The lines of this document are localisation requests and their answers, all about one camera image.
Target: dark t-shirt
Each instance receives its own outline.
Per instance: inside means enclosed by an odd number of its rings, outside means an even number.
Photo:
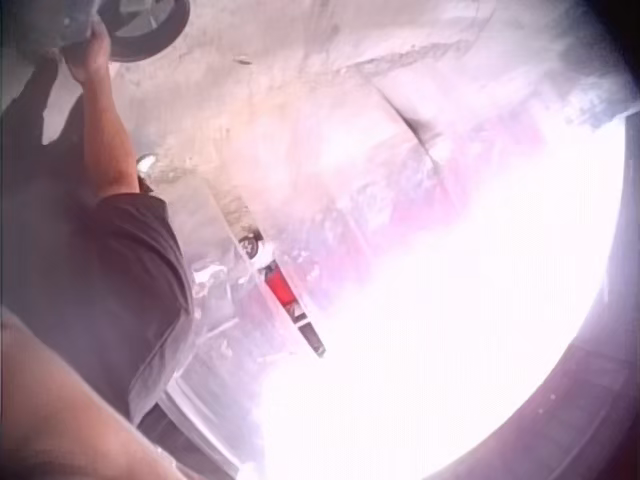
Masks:
[[[2,301],[136,424],[189,349],[189,279],[164,201],[76,200],[45,181],[3,203]]]

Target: hand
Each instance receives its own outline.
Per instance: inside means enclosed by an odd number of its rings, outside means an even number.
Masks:
[[[91,36],[85,43],[71,45],[64,57],[73,78],[81,85],[109,77],[111,39],[107,27],[96,17],[91,24]]]

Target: bright light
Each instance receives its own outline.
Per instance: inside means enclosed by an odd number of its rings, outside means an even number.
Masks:
[[[622,185],[622,122],[554,128],[455,227],[386,258],[330,312],[327,356],[265,385],[269,478],[417,480],[502,424],[596,295]]]

